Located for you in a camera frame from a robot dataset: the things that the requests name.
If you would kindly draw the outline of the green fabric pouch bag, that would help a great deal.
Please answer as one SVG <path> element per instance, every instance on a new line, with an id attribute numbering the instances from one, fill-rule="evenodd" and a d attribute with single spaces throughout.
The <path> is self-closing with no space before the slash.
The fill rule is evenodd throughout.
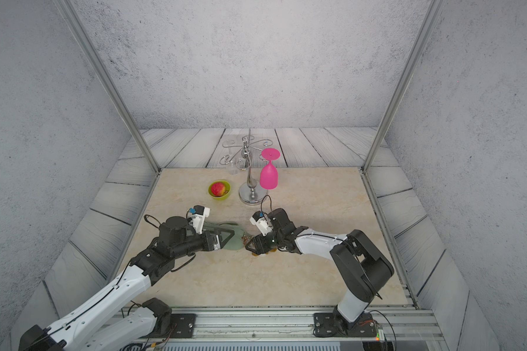
<path id="1" fill-rule="evenodd" d="M 244 249 L 243 238 L 246 235 L 246 231 L 241 225 L 236 222 L 206 222 L 204 224 L 203 230 L 209 232 L 210 234 L 216 234 L 218 236 L 218 230 L 220 228 L 228 228 L 235 231 L 235 236 L 228 242 L 228 244 L 226 244 L 226 247 L 224 249 L 220 248 L 221 250 L 238 251 Z"/>

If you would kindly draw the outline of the brown white plush keychain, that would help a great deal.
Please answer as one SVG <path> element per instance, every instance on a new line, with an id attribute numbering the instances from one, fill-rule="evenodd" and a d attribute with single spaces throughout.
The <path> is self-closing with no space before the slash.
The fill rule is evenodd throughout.
<path id="1" fill-rule="evenodd" d="M 254 256 L 259 256 L 276 250 L 277 243 L 271 235 L 259 234 L 250 238 L 244 248 Z"/>

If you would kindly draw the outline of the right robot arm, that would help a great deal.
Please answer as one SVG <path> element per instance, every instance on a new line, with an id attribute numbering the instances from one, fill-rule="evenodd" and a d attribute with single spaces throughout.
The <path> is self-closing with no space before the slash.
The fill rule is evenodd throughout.
<path id="1" fill-rule="evenodd" d="M 315 327 L 315 335 L 348 336 L 360 326 L 372 323 L 366 309 L 394 275 L 392 263 L 361 230 L 349 234 L 328 234 L 306 226 L 297 227 L 284 209 L 265 214 L 255 212 L 250 223 L 259 234 L 245 248 L 255 255 L 273 249 L 294 254 L 311 254 L 331 260 L 340 273 L 347 291 L 334 308 L 332 317 Z"/>

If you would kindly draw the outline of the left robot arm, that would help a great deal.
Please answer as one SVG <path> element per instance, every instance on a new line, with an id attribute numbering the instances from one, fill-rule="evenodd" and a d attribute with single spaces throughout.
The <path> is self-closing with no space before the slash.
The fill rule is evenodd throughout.
<path id="1" fill-rule="evenodd" d="M 172 309 L 158 298 L 143 302 L 123 320 L 105 323 L 127 303 L 178 270 L 176 260 L 193 261 L 197 252 L 221 250 L 235 232 L 228 228 L 205 229 L 204 217 L 173 216 L 158 226 L 159 234 L 139 252 L 112 282 L 63 318 L 46 328 L 27 330 L 19 350 L 118 350 L 130 342 L 171 335 Z"/>

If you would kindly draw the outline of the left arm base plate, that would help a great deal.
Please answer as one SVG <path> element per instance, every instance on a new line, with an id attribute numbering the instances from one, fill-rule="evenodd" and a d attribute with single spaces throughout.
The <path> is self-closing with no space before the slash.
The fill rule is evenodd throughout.
<path id="1" fill-rule="evenodd" d="M 164 339 L 191 339 L 196 325 L 196 314 L 166 314 L 160 322 L 160 337 Z"/>

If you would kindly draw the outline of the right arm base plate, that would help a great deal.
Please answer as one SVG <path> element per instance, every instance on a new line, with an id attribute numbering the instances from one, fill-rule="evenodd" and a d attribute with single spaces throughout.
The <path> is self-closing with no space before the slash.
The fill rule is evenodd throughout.
<path id="1" fill-rule="evenodd" d="M 362 313 L 354 322 L 347 322 L 340 314 L 320 312 L 313 315 L 313 336 L 377 338 L 378 328 L 370 313 Z"/>

